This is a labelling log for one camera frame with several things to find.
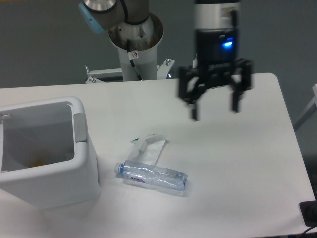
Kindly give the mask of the white metal robot base frame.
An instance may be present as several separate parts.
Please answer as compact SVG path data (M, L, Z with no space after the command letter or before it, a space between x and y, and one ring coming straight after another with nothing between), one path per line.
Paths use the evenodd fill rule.
M85 66L86 84L175 78L176 61L166 58L158 64L157 46L143 51L117 49L120 68L89 70Z

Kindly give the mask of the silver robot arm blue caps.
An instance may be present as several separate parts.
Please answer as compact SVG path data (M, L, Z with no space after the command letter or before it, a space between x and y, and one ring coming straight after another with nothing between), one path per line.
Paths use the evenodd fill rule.
M238 0L194 2L196 62L181 67L178 79L178 97L191 106L193 119L208 89L230 86L231 107L237 112L241 96L252 88L252 62L237 58L239 7ZM108 31L124 81L157 79L163 25L147 0L84 0L79 10L92 31Z

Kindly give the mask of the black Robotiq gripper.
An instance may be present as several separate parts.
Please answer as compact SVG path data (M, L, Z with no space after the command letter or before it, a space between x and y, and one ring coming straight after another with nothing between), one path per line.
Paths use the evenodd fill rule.
M196 29L197 68L180 67L178 97L191 108L191 118L198 121L198 100L209 88L230 85L231 108L239 112L239 101L243 93L252 89L253 62L238 59L236 27L220 29ZM236 82L232 74L241 76Z

